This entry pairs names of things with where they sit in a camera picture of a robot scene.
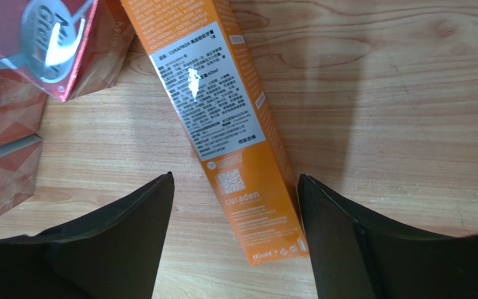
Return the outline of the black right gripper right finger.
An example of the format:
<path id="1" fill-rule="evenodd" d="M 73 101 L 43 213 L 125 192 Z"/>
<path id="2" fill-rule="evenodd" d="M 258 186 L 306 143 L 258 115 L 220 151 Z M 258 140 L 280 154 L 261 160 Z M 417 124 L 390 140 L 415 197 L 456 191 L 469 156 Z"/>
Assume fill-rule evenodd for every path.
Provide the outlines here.
<path id="1" fill-rule="evenodd" d="M 298 196 L 319 298 L 478 298 L 478 234 L 406 225 L 305 174 Z"/>

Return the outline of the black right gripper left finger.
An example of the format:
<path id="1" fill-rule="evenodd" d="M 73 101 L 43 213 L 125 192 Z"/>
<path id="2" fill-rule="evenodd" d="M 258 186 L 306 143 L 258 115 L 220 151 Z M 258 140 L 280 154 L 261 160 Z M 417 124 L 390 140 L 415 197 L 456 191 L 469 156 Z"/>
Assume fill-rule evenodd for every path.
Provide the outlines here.
<path id="1" fill-rule="evenodd" d="M 0 298 L 151 298 L 174 191 L 162 174 L 37 235 L 0 239 Z"/>

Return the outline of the orange toothpaste box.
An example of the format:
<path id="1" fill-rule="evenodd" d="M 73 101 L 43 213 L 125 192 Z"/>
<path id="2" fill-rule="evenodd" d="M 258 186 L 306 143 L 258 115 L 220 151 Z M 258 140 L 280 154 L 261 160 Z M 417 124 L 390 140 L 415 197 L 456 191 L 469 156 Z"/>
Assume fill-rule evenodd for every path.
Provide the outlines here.
<path id="1" fill-rule="evenodd" d="M 123 1 L 252 265 L 306 257 L 296 177 L 228 1 Z"/>

